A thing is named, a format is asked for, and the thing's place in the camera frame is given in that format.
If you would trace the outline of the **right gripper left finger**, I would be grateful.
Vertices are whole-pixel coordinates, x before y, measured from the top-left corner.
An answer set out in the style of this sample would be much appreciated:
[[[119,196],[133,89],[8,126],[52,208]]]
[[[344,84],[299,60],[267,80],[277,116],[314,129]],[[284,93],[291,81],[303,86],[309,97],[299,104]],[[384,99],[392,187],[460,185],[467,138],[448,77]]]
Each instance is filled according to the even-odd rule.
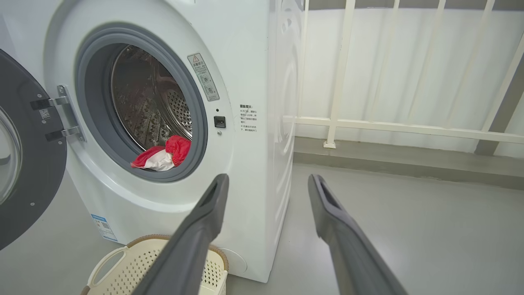
[[[230,179],[217,175],[132,295],[198,295],[210,243],[221,232]]]

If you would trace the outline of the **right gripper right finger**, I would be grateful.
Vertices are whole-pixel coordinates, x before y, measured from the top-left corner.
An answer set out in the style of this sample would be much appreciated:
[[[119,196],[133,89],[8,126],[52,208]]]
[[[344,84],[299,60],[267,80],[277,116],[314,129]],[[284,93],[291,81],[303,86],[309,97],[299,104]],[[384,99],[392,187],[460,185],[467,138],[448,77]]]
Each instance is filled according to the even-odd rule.
[[[328,246],[341,295],[408,295],[398,278],[316,174],[307,180],[316,233]]]

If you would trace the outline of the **red and white garment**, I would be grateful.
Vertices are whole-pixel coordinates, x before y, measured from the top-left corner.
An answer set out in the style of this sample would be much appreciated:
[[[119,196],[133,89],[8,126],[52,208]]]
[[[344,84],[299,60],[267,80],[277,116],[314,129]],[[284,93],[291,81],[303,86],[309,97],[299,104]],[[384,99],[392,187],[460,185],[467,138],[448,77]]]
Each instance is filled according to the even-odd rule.
[[[178,167],[186,159],[191,148],[191,140],[181,136],[171,136],[164,146],[152,146],[131,162],[132,168],[164,172]]]

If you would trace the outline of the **round black washing machine door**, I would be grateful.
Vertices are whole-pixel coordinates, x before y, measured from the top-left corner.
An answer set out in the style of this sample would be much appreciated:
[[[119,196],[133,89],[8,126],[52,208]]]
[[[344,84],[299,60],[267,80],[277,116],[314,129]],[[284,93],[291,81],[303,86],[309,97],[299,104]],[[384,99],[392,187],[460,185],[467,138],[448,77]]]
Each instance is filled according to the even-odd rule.
[[[0,49],[0,251],[19,239],[43,215],[63,179],[65,138],[45,135],[63,129],[58,111],[42,120],[30,101],[49,98],[41,84]]]

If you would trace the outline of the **cream perforated laundry basket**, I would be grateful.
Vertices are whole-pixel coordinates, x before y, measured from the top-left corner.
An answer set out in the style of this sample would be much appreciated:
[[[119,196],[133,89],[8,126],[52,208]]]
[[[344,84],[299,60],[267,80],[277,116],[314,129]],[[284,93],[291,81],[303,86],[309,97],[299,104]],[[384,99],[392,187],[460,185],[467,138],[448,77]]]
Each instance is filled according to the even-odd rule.
[[[131,295],[170,238],[146,235],[108,253],[95,266],[80,295]],[[228,270],[226,254],[210,245],[199,295],[227,295]]]

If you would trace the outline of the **white front-load washing machine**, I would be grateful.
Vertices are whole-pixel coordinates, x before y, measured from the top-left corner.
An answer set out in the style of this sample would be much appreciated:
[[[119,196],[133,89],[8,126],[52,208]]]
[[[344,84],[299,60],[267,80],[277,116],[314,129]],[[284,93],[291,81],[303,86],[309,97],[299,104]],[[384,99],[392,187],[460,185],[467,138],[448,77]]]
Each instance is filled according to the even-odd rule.
[[[65,84],[86,142],[67,137],[68,172],[89,214],[118,243],[172,234],[219,174],[229,177],[221,232],[229,273],[267,282],[289,200],[304,0],[0,0],[0,49],[50,98]],[[97,27],[126,23],[164,41],[204,101],[204,157],[185,179],[154,182],[120,168],[97,144],[77,103],[77,58]],[[207,101],[187,56],[200,53],[220,99]],[[240,104],[257,108],[258,131],[238,128]],[[226,128],[215,127],[224,116]]]

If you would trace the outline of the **grey rubber door gasket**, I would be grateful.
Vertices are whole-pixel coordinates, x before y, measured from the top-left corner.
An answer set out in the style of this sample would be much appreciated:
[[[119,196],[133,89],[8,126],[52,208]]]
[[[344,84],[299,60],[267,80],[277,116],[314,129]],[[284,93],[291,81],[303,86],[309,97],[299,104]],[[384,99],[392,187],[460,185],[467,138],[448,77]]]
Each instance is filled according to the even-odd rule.
[[[111,97],[111,70],[126,45],[142,48],[160,61],[180,84],[192,116],[191,148],[182,164],[166,172],[132,168],[146,150],[131,140],[120,124]],[[81,114],[97,144],[120,168],[142,179],[174,182],[185,179],[201,163],[208,139],[208,122],[198,84],[181,58],[144,28],[126,23],[97,27],[83,41],[77,58],[76,93]]]

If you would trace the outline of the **metal door hinge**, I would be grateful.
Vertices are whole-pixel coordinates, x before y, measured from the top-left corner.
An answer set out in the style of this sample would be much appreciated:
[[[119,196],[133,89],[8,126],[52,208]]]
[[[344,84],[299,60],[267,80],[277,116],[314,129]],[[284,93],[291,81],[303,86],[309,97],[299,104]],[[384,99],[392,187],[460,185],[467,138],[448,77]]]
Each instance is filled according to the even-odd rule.
[[[79,141],[86,142],[84,136],[84,130],[79,123],[75,109],[73,108],[70,93],[65,84],[58,84],[57,92],[58,97],[56,98],[43,98],[41,94],[38,94],[37,100],[30,101],[30,106],[33,110],[43,112],[45,109],[55,108],[61,110],[62,113],[58,114],[58,117],[62,124],[66,124],[66,127],[58,131],[50,132],[45,135],[47,141],[54,141],[60,138],[75,137]]]

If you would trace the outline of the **blue energy label sticker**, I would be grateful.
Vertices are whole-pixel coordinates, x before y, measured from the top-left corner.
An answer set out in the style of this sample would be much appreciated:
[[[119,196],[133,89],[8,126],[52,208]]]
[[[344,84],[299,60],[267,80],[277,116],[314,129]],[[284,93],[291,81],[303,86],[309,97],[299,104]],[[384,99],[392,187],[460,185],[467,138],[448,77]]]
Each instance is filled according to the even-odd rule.
[[[97,216],[94,214],[91,214],[91,217],[93,218],[93,221],[95,222],[101,236],[109,241],[118,242],[116,236],[114,235],[110,225],[108,224],[107,220],[101,216]]]

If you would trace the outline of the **black text notice sticker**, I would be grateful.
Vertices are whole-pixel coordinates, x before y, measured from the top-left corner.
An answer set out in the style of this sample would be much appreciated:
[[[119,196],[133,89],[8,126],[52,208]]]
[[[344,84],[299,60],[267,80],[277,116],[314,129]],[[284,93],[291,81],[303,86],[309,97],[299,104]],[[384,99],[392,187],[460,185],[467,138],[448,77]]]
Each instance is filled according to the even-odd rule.
[[[238,128],[241,132],[258,131],[257,108],[252,104],[240,104],[238,109]]]

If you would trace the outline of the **perforated steel drum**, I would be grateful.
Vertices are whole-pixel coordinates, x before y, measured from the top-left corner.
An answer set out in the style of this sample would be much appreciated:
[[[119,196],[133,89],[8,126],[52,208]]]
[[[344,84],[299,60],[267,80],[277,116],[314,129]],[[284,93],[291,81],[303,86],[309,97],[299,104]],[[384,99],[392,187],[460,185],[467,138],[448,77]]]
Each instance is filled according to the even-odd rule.
[[[116,116],[140,149],[164,146],[171,136],[192,140],[192,116],[180,84],[150,53],[126,45],[111,69]]]

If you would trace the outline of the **grey warning sticker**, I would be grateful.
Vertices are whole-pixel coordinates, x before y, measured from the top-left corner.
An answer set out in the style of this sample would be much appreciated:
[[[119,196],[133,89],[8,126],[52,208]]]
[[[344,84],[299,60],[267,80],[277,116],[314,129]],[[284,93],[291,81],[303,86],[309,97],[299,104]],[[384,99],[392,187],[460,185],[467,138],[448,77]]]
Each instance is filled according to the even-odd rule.
[[[209,69],[200,53],[187,56],[191,66],[198,76],[199,82],[204,90],[207,101],[217,101],[220,99],[215,82]]]

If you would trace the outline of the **white metal railing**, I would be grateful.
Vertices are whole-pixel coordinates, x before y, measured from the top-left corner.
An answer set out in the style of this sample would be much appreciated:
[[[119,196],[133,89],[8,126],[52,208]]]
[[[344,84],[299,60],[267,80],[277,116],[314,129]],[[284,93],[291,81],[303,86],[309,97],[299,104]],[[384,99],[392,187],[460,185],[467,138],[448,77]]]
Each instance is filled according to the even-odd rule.
[[[307,7],[298,136],[524,157],[524,0]]]

